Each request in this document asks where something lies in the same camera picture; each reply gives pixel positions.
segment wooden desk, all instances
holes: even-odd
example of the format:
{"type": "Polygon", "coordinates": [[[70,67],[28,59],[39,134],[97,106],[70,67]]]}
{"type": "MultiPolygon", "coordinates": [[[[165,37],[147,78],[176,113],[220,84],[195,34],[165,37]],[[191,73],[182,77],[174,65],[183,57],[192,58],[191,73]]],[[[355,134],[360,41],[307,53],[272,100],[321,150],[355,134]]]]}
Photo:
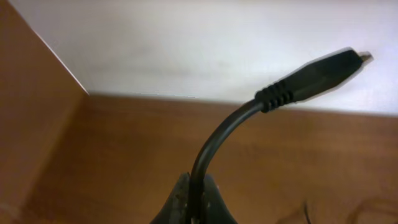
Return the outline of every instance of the wooden desk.
{"type": "MultiPolygon", "coordinates": [[[[148,223],[207,137],[236,108],[91,95],[21,222],[148,223]]],[[[397,118],[257,114],[227,139],[208,172],[240,223],[300,223],[285,218],[304,201],[313,223],[354,223],[355,212],[359,223],[396,221],[397,133],[397,118]],[[371,207],[382,208],[375,213],[371,207]]]]}

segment ridged grip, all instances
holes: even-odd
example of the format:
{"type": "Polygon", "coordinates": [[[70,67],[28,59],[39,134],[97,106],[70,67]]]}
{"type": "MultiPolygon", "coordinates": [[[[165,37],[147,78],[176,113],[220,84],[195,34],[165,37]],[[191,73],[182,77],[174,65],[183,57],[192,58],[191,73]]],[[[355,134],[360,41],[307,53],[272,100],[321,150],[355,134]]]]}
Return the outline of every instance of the ridged grip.
{"type": "Polygon", "coordinates": [[[254,98],[263,103],[264,108],[261,110],[263,113],[294,102],[293,93],[286,90],[284,80],[258,91],[254,98]]]}

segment wooden panel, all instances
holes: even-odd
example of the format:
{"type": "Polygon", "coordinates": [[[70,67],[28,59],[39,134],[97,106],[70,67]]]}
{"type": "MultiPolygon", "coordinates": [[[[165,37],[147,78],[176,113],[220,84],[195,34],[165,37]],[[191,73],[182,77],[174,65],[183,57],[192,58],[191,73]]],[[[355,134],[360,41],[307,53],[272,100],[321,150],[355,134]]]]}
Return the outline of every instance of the wooden panel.
{"type": "MultiPolygon", "coordinates": [[[[23,221],[148,223],[236,108],[90,96],[38,181],[23,221]]],[[[396,221],[397,133],[397,118],[257,114],[222,145],[209,173],[240,223],[304,223],[304,201],[313,223],[396,221]]]]}
{"type": "Polygon", "coordinates": [[[17,216],[84,91],[0,0],[0,221],[17,216]]]}

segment black cable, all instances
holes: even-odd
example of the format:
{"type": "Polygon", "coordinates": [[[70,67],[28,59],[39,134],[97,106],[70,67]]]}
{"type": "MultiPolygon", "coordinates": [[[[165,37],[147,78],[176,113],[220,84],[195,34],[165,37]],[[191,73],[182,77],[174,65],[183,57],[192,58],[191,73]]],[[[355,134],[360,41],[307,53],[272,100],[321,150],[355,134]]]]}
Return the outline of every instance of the black cable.
{"type": "Polygon", "coordinates": [[[263,109],[263,103],[251,100],[242,105],[234,113],[229,115],[211,134],[203,145],[197,156],[191,171],[188,204],[191,210],[191,217],[198,217],[200,211],[201,193],[203,192],[203,179],[211,159],[224,140],[243,121],[263,109]]]}
{"type": "Polygon", "coordinates": [[[258,91],[254,100],[229,115],[207,139],[193,165],[189,183],[187,223],[191,223],[192,217],[200,218],[203,179],[207,167],[217,149],[238,125],[258,111],[266,113],[289,103],[307,100],[339,86],[360,71],[363,63],[369,59],[371,59],[370,54],[359,56],[353,49],[345,49],[329,57],[307,63],[281,81],[258,91]]]}

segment wire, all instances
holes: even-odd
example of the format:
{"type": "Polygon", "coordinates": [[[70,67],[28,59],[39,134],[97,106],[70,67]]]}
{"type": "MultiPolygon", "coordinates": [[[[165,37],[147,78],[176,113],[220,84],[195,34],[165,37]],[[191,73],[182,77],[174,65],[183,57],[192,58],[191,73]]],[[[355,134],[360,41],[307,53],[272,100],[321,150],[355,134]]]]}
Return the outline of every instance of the wire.
{"type": "Polygon", "coordinates": [[[203,145],[191,171],[188,197],[188,207],[191,210],[191,217],[199,217],[201,194],[203,192],[203,179],[205,178],[207,167],[216,154],[217,149],[236,127],[250,116],[262,110],[263,107],[263,103],[257,100],[251,100],[245,103],[242,107],[229,115],[203,145]]]}

